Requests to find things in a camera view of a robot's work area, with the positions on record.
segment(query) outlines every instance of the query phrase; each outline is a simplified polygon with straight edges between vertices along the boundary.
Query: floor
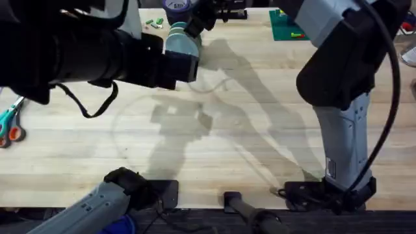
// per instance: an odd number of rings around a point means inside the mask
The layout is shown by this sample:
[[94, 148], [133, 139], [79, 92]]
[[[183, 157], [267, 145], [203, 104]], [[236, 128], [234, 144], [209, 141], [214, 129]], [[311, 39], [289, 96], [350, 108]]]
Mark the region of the floor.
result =
[[[356, 214], [344, 214], [335, 216], [329, 212], [294, 213], [288, 211], [274, 211], [291, 233], [319, 233], [319, 234], [348, 234], [348, 233], [416, 233], [416, 211], [365, 211]], [[137, 234], [142, 234], [156, 214], [152, 210], [133, 211], [138, 226]], [[0, 223], [4, 223], [5, 215], [0, 213]], [[213, 226], [198, 234], [249, 234], [249, 229], [242, 218], [237, 214], [224, 214], [222, 210], [177, 210], [170, 215], [176, 230], [166, 225], [162, 220], [157, 220], [146, 234], [180, 234], [178, 226], [195, 229], [201, 225]], [[20, 234], [40, 224], [41, 221], [25, 221], [14, 224], [3, 224], [0, 233]]]

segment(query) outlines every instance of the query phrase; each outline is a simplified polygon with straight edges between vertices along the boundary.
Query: green cutting mat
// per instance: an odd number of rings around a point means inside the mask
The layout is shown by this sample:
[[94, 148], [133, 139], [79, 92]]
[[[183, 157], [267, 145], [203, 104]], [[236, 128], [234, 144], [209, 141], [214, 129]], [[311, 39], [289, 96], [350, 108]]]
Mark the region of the green cutting mat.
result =
[[307, 36], [304, 38], [292, 38], [292, 33], [305, 34], [305, 32], [297, 25], [287, 25], [287, 15], [280, 14], [280, 10], [271, 10], [268, 13], [270, 14], [273, 39], [275, 41], [309, 40]]

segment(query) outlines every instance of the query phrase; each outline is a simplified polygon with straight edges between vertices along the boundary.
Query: green marker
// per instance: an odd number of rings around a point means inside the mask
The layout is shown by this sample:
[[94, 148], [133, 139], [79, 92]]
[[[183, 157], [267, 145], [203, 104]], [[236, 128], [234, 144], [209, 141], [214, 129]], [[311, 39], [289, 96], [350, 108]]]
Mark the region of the green marker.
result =
[[299, 38], [299, 37], [302, 37], [302, 34], [298, 34], [298, 33], [293, 33], [292, 32], [292, 34], [291, 34], [291, 36], [292, 36], [292, 38]]
[[156, 23], [157, 23], [158, 25], [161, 25], [161, 24], [163, 23], [163, 18], [159, 18], [159, 19], [157, 19], [157, 20], [156, 20]]

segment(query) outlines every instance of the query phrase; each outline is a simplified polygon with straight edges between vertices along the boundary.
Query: white label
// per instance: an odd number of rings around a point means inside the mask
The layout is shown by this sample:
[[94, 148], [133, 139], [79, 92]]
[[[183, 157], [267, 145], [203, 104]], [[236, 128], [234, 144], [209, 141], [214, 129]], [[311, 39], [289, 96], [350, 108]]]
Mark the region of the white label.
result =
[[416, 47], [402, 55], [403, 60], [408, 64], [416, 64]]
[[326, 158], [326, 175], [335, 179], [335, 162], [330, 158]]

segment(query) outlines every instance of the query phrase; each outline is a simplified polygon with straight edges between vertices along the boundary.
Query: wire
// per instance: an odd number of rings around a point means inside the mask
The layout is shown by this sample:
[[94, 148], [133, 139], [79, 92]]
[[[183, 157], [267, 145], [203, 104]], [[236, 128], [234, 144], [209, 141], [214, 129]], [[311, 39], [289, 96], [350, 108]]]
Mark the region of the wire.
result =
[[175, 224], [174, 222], [172, 222], [171, 220], [169, 220], [167, 217], [164, 217], [163, 216], [164, 214], [161, 214], [157, 211], [156, 211], [156, 213], [158, 215], [160, 215], [161, 220], [163, 220], [168, 226], [170, 226], [172, 229], [174, 229], [176, 231], [182, 231], [183, 233], [195, 233], [195, 232], [199, 232], [199, 231], [212, 229], [215, 233], [218, 233], [214, 226], [197, 226], [195, 228], [181, 227], [181, 226]]
[[174, 229], [176, 231], [182, 231], [183, 233], [196, 233], [196, 232], [199, 232], [199, 231], [212, 229], [214, 231], [214, 234], [218, 234], [218, 230], [214, 226], [203, 226], [203, 225], [201, 225], [201, 226], [197, 226], [195, 228], [188, 228], [188, 227], [181, 227], [181, 226], [175, 224], [173, 221], [171, 221], [167, 217], [169, 215], [169, 213], [167, 213], [166, 209], [164, 208], [163, 199], [155, 191], [153, 191], [153, 193], [157, 197], [157, 205], [158, 206], [155, 208], [155, 212], [156, 212], [157, 216], [152, 220], [152, 222], [150, 222], [150, 224], [146, 227], [146, 229], [142, 232], [142, 234], [146, 234], [146, 232], [156, 222], [156, 220], [158, 218], [163, 220], [164, 223], [166, 223], [166, 225], [170, 226], [172, 229]]
[[149, 225], [144, 229], [142, 234], [146, 234], [159, 217], [160, 217], [160, 214], [157, 213], [157, 216], [149, 223]]

